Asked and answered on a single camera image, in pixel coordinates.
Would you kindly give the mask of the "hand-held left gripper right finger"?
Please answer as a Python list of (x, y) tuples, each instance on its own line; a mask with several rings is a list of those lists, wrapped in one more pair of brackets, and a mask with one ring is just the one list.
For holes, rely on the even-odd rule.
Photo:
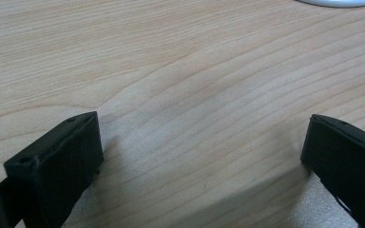
[(358, 225), (365, 228), (365, 131), (314, 114), (300, 160)]

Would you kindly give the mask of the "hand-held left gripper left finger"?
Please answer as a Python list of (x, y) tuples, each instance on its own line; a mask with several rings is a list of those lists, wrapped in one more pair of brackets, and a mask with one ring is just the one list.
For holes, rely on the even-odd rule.
[(95, 111), (71, 117), (4, 162), (28, 228), (61, 228), (104, 161)]

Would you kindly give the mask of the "white plate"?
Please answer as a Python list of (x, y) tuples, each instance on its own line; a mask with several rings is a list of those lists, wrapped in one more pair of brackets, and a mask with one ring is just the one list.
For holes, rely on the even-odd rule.
[(298, 0), (302, 3), (330, 7), (330, 8), (358, 8), (365, 7), (365, 0)]

